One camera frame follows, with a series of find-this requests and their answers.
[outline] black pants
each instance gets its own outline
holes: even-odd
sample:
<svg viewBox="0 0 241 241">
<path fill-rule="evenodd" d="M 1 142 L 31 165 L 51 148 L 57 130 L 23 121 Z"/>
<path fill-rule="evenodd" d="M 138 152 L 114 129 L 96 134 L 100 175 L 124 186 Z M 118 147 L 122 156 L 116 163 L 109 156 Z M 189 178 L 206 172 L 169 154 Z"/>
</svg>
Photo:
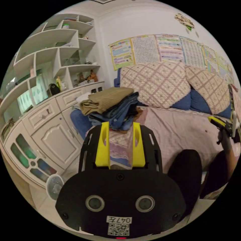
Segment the black pants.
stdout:
<svg viewBox="0 0 241 241">
<path fill-rule="evenodd" d="M 199 197 L 202 181 L 201 158 L 195 150 L 183 150 L 171 165 L 168 176 L 179 186 L 186 203 L 183 218 L 189 215 Z M 206 184 L 200 198 L 214 192 L 228 182 L 227 161 L 221 151 L 210 164 Z"/>
</svg>

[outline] white cabinet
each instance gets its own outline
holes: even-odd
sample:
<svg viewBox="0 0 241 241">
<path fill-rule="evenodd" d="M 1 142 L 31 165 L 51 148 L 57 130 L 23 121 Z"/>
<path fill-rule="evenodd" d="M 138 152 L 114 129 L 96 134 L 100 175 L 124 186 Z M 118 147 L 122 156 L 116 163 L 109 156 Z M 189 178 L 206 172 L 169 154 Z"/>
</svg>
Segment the white cabinet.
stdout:
<svg viewBox="0 0 241 241">
<path fill-rule="evenodd" d="M 60 113 L 56 99 L 47 101 L 39 107 L 32 110 L 24 119 L 23 124 L 28 133 L 32 135 L 42 125 L 47 123 L 51 118 Z"/>
<path fill-rule="evenodd" d="M 78 88 L 77 90 L 69 91 L 58 97 L 56 100 L 61 111 L 75 105 L 77 103 L 76 99 L 85 93 L 85 87 Z"/>
<path fill-rule="evenodd" d="M 63 169 L 66 169 L 80 154 L 81 144 L 62 114 L 58 114 L 43 125 L 32 138 L 41 151 Z"/>
<path fill-rule="evenodd" d="M 95 82 L 92 85 L 85 86 L 85 92 L 96 93 L 105 89 L 105 82 Z"/>
<path fill-rule="evenodd" d="M 77 131 L 77 129 L 74 127 L 74 124 L 70 118 L 70 113 L 73 111 L 73 108 L 70 107 L 66 110 L 64 110 L 62 112 L 62 115 L 66 121 L 66 123 L 68 124 L 69 128 L 72 130 L 73 134 L 75 135 L 75 137 L 77 138 L 77 140 L 79 141 L 79 143 L 81 144 L 81 146 L 83 145 L 84 140 L 82 139 L 82 137 L 80 136 L 79 132 Z"/>
<path fill-rule="evenodd" d="M 50 175 L 64 172 L 35 144 L 22 122 L 14 127 L 5 148 L 20 171 L 42 187 L 45 187 Z"/>
</svg>

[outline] checkered pillow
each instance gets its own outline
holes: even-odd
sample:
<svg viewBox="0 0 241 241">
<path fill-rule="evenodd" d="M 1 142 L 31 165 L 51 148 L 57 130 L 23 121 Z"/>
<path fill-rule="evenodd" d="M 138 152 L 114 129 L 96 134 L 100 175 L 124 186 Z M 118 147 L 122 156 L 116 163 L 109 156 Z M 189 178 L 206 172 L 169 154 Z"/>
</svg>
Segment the checkered pillow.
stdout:
<svg viewBox="0 0 241 241">
<path fill-rule="evenodd" d="M 216 74 L 186 66 L 188 83 L 205 99 L 212 114 L 219 114 L 230 105 L 228 84 Z"/>
<path fill-rule="evenodd" d="M 237 113 L 238 120 L 241 122 L 241 98 L 239 97 L 238 93 L 235 91 L 235 89 L 232 86 L 232 92 L 233 92 L 233 105 L 234 110 Z"/>
<path fill-rule="evenodd" d="M 186 80 L 185 65 L 181 62 L 153 62 L 122 67 L 120 86 L 138 91 L 140 102 L 165 109 L 191 91 Z"/>
</svg>

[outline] stack of clothes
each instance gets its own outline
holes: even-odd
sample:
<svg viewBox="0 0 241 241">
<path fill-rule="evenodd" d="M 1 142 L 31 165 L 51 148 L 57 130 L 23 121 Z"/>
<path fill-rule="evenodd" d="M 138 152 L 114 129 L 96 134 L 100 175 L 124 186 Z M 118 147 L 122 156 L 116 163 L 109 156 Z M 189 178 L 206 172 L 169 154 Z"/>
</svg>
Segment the stack of clothes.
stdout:
<svg viewBox="0 0 241 241">
<path fill-rule="evenodd" d="M 81 101 L 80 110 L 84 116 L 88 116 L 92 126 L 109 122 L 111 130 L 126 133 L 142 113 L 137 107 L 138 96 L 139 93 L 132 88 L 111 87 L 90 94 L 88 100 Z"/>
</svg>

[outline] educational chart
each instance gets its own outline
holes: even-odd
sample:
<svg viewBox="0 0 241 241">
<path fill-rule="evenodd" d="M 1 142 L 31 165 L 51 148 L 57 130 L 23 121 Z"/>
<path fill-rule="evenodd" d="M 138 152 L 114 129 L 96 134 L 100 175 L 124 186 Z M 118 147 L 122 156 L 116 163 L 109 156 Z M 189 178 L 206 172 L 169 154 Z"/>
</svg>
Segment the educational chart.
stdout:
<svg viewBox="0 0 241 241">
<path fill-rule="evenodd" d="M 233 70 L 230 64 L 227 63 L 227 72 L 228 72 L 228 83 L 234 84 L 234 78 L 233 78 Z"/>
<path fill-rule="evenodd" d="M 137 36 L 131 42 L 136 64 L 160 61 L 154 35 Z"/>
<path fill-rule="evenodd" d="M 220 56 L 218 53 L 215 52 L 218 70 L 219 70 L 219 77 L 221 77 L 225 82 L 228 83 L 228 71 L 227 71 L 227 63 L 225 59 Z"/>
<path fill-rule="evenodd" d="M 130 39 L 123 39 L 109 45 L 114 70 L 135 64 Z"/>
<path fill-rule="evenodd" d="M 205 68 L 201 46 L 189 38 L 180 37 L 186 65 Z"/>
<path fill-rule="evenodd" d="M 179 35 L 142 35 L 112 43 L 109 49 L 114 70 L 141 63 L 182 61 L 234 83 L 232 67 L 222 56 L 204 44 Z"/>
<path fill-rule="evenodd" d="M 201 49 L 203 52 L 204 63 L 205 63 L 206 69 L 211 73 L 219 75 L 219 69 L 218 69 L 218 65 L 217 65 L 215 51 L 205 45 L 202 45 Z"/>
<path fill-rule="evenodd" d="M 185 62 L 182 43 L 178 35 L 157 34 L 156 42 L 161 61 Z"/>
</svg>

